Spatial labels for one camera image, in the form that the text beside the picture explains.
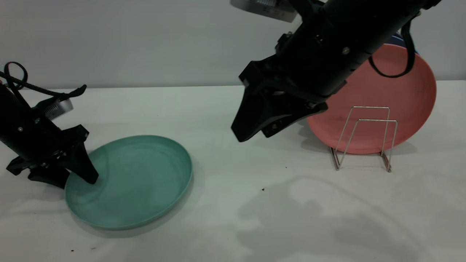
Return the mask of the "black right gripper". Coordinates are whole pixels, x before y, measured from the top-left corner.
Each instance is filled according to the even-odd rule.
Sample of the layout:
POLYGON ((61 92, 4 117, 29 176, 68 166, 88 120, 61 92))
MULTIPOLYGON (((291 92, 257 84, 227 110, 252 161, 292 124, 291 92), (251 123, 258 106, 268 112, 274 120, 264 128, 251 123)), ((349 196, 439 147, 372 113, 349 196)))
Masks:
POLYGON ((309 116, 324 103, 359 62, 359 40, 351 32, 359 15, 306 15, 290 35, 278 40, 275 54, 251 61, 240 74, 245 85, 231 129, 239 142, 262 131, 269 138, 309 116), (274 92, 283 94, 275 96, 274 92))

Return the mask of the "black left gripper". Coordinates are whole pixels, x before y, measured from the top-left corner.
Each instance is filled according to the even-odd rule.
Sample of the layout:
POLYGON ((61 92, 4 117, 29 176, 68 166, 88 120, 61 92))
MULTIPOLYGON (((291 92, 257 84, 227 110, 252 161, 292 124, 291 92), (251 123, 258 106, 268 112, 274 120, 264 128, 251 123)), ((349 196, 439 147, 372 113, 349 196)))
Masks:
POLYGON ((2 99, 1 141, 17 154, 7 170, 18 175, 29 168, 30 181, 61 189, 65 189, 69 171, 95 184, 99 174, 84 146, 88 131, 81 125, 61 130, 53 123, 72 109, 72 102, 65 98, 52 97, 31 108, 15 97, 2 99))

